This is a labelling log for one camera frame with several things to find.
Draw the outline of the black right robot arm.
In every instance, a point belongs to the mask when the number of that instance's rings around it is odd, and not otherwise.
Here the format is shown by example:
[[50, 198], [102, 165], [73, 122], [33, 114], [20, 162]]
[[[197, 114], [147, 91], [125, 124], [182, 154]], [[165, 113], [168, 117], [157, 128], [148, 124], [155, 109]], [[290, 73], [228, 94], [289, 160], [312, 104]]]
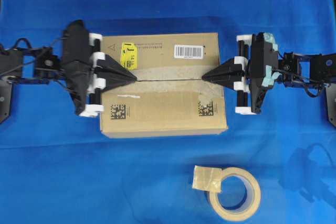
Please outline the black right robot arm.
[[335, 125], [335, 54], [281, 54], [271, 33], [238, 35], [238, 55], [202, 76], [202, 80], [237, 93], [235, 112], [261, 112], [267, 91], [275, 83], [302, 88], [316, 98], [326, 94], [328, 121]]

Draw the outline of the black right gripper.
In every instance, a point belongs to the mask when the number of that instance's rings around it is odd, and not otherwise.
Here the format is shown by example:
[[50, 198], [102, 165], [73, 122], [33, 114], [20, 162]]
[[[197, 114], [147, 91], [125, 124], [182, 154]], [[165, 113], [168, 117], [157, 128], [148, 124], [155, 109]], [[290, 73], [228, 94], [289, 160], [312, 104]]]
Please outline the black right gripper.
[[250, 51], [250, 58], [244, 52], [205, 73], [202, 80], [235, 90], [236, 113], [259, 114], [267, 91], [279, 77], [278, 44], [271, 33], [238, 35], [236, 41]]

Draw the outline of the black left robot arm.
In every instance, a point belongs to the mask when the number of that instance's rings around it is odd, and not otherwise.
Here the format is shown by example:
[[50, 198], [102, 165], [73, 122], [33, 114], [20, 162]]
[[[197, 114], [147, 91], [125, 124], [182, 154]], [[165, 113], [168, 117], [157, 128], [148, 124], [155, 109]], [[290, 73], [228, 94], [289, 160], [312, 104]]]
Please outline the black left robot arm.
[[101, 51], [103, 37], [91, 33], [82, 20], [72, 21], [55, 42], [62, 42], [61, 56], [52, 45], [34, 48], [19, 38], [10, 48], [1, 47], [1, 121], [10, 116], [15, 84], [56, 82], [70, 95], [75, 115], [96, 117], [104, 111], [101, 95], [137, 81], [137, 77]]

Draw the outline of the black wrapped left gripper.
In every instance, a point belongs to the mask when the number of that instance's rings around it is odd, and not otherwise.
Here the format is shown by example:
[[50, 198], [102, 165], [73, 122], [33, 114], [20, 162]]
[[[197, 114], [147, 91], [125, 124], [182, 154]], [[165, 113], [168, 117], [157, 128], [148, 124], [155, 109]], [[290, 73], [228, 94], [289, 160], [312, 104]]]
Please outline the black wrapped left gripper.
[[[90, 33], [82, 20], [71, 22], [63, 36], [60, 64], [75, 106], [75, 114], [96, 117], [103, 111], [102, 92], [132, 84], [137, 78], [100, 51], [102, 35]], [[98, 74], [98, 71], [115, 74]]]

